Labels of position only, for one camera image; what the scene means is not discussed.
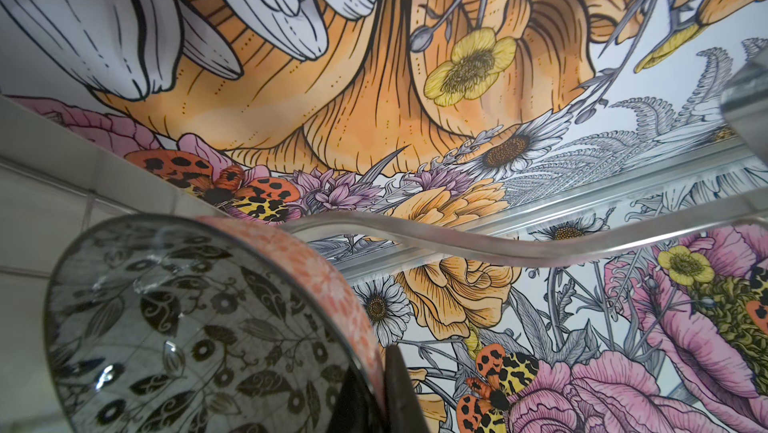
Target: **metal handle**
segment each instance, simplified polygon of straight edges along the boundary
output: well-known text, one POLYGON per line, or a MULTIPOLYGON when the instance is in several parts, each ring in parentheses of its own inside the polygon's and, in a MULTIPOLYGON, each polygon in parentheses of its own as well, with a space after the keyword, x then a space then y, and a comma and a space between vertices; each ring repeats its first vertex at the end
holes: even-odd
POLYGON ((338 235, 370 235, 447 255, 496 265, 543 268, 605 258, 665 239, 729 224, 762 223, 768 217, 768 188, 718 199, 664 216, 581 238, 557 242, 518 241, 465 233, 375 213, 325 212, 285 223, 283 231, 305 242, 338 235))

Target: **patterned bowl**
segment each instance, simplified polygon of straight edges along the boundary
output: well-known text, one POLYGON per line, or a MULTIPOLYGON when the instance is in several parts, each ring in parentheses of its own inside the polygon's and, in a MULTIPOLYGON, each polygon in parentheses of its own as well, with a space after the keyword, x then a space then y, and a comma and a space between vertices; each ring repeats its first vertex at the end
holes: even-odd
POLYGON ((101 223, 59 260, 45 323, 77 433, 337 431, 350 410, 360 431, 380 428, 382 366, 365 312, 339 272, 278 229, 156 215, 101 223), (337 408, 350 391, 356 406, 337 408))

